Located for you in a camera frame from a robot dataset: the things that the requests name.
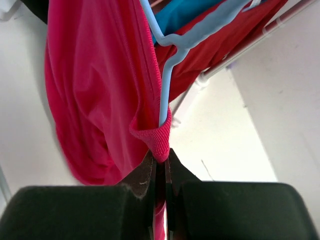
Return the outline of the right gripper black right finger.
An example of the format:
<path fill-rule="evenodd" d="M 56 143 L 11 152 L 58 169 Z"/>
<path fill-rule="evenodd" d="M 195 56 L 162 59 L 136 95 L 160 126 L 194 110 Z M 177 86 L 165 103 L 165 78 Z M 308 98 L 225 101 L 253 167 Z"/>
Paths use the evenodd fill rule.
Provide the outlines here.
<path fill-rule="evenodd" d="M 171 150 L 165 161 L 169 240 L 317 240 L 297 190 L 278 182 L 202 181 Z"/>

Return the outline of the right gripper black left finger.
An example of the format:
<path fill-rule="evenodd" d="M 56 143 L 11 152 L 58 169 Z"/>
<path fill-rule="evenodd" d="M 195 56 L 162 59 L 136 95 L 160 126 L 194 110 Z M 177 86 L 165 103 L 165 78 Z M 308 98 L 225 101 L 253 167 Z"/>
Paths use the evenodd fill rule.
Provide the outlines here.
<path fill-rule="evenodd" d="M 0 219 L 3 240 L 153 240 L 156 161 L 114 186 L 27 186 Z"/>

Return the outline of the magenta t-shirt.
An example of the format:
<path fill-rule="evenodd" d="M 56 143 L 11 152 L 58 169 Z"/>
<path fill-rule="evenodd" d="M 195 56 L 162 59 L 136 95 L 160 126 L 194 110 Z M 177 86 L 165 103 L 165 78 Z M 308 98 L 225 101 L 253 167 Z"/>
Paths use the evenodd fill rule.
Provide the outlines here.
<path fill-rule="evenodd" d="M 45 87 L 73 176 L 115 185 L 151 151 L 170 152 L 171 119 L 159 125 L 161 74 L 137 0 L 51 0 Z"/>

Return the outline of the light blue wire hanger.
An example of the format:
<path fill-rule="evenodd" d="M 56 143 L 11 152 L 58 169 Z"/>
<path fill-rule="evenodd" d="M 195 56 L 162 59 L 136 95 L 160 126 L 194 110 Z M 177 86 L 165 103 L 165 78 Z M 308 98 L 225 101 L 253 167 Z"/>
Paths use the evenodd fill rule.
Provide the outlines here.
<path fill-rule="evenodd" d="M 216 10 L 206 15 L 203 20 L 196 23 L 185 34 L 178 35 L 172 33 L 164 35 L 152 12 L 150 4 L 146 0 L 140 1 L 156 42 L 164 47 L 174 45 L 177 49 L 176 53 L 165 62 L 162 72 L 159 108 L 160 127 L 166 122 L 168 116 L 170 83 L 174 66 L 185 59 L 190 49 L 196 47 L 200 42 L 231 23 L 240 12 L 251 10 L 260 3 L 260 0 L 226 0 L 221 3 Z"/>

